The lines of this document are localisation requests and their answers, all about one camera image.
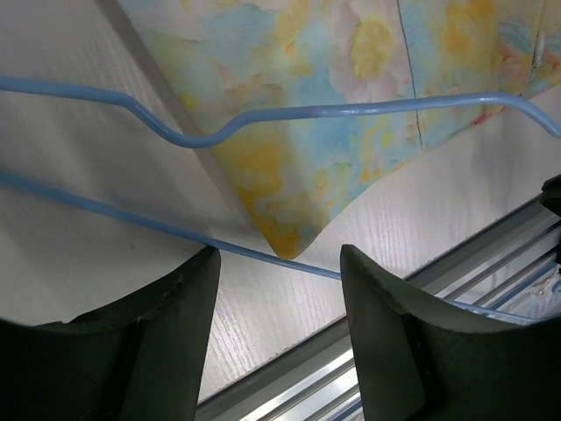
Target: floral pattern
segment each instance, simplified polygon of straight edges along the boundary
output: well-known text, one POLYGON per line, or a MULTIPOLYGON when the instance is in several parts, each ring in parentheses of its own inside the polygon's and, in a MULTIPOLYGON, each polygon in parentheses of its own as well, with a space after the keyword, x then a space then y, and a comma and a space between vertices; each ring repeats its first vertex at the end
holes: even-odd
MULTIPOLYGON (((201 133, 261 108, 530 96, 561 82, 556 0, 119 2, 201 133)), ((292 259, 381 176, 497 110, 262 123, 213 153, 273 250, 292 259)))

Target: pastel fabric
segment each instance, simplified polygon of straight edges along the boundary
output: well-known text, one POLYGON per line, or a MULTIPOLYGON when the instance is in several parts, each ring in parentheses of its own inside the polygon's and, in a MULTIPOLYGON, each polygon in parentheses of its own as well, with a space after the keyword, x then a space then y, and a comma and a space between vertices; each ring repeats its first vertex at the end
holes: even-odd
MULTIPOLYGON (((561 82, 557 0, 119 2, 201 133, 262 108, 529 96, 561 82)), ((273 250, 293 259, 380 177, 499 110, 262 123, 213 152, 273 250)))

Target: blue wire hanger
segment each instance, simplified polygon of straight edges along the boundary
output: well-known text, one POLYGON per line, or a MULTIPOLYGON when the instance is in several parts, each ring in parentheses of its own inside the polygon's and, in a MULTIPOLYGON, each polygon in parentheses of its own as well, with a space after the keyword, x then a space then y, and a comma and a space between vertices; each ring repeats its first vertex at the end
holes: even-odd
MULTIPOLYGON (((80 99, 95 103, 107 103, 126 108, 137 119, 148 126, 152 131, 167 140, 169 143, 187 148, 205 148, 227 140, 231 135, 246 125, 266 121, 296 120, 306 118, 335 118, 349 116, 376 116, 405 111, 420 111, 447 107, 463 107, 469 105, 500 104, 518 110, 536 121, 551 136, 561 138, 561 125, 553 118, 535 106, 530 101, 502 92, 484 92, 480 94, 462 94, 454 96, 433 96, 430 98, 403 99, 385 103, 355 103, 344 105, 317 105, 308 107, 276 108, 268 110, 255 110, 244 112, 222 129, 208 136, 188 136, 176 132, 152 114, 136 98, 113 90, 93 88, 89 86, 74 85, 70 83, 46 82, 20 77, 0 75, 0 90, 19 92, 43 96, 57 96, 61 98, 80 99)), ((120 210, 104 203, 73 195, 63 190, 53 189, 36 182, 31 182, 16 175, 0 170, 0 184, 20 189, 35 196, 44 197, 59 203, 74 206, 85 211, 90 211, 108 218, 117 219, 126 223, 143 226, 158 232, 164 232, 175 237, 188 239, 205 246, 213 246, 225 252, 239 254, 255 260, 261 260, 284 268, 291 268, 301 272, 320 275, 331 279, 341 279, 341 274, 324 268, 300 263, 294 260, 284 260, 271 254, 258 252, 242 246, 236 246, 219 239, 213 239, 198 232, 192 232, 180 227, 168 225, 160 221, 143 217, 125 210, 120 210)), ((497 310, 484 309, 465 303, 451 302, 466 310, 479 311, 503 318, 517 321, 536 321, 531 318, 507 314, 497 310)))

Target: white surface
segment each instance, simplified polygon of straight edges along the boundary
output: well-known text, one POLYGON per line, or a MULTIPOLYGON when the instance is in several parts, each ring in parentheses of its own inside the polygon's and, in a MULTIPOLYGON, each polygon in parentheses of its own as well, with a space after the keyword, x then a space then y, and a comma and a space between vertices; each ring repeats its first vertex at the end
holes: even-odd
MULTIPOLYGON (((98 3, 3 0, 0 11, 0 73, 122 90, 187 125, 158 75, 143 64, 149 82, 132 57, 131 47, 143 57, 140 43, 125 46, 98 3)), ((560 89, 537 102, 561 121, 560 89)), ((561 173, 560 156, 561 141, 526 117, 492 119, 376 183, 301 260, 337 269, 340 245, 351 242, 409 273, 536 196, 561 173)), ((0 93, 0 168, 268 251, 208 153, 170 146, 114 107, 0 93)), ((0 316, 23 323, 113 301, 197 249, 6 188, 0 230, 0 316)), ((201 397, 344 313, 338 282, 227 253, 223 262, 201 397)))

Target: colorful cloth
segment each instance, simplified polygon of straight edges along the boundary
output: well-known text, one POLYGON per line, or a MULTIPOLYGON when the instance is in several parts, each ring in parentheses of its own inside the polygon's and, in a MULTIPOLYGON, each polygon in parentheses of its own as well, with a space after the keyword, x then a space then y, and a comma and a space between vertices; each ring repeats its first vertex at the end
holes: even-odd
MULTIPOLYGON (((531 96, 561 82, 558 0, 119 2, 201 133, 254 109, 531 96)), ((292 259, 380 177, 499 109, 260 123, 213 152, 292 259)))

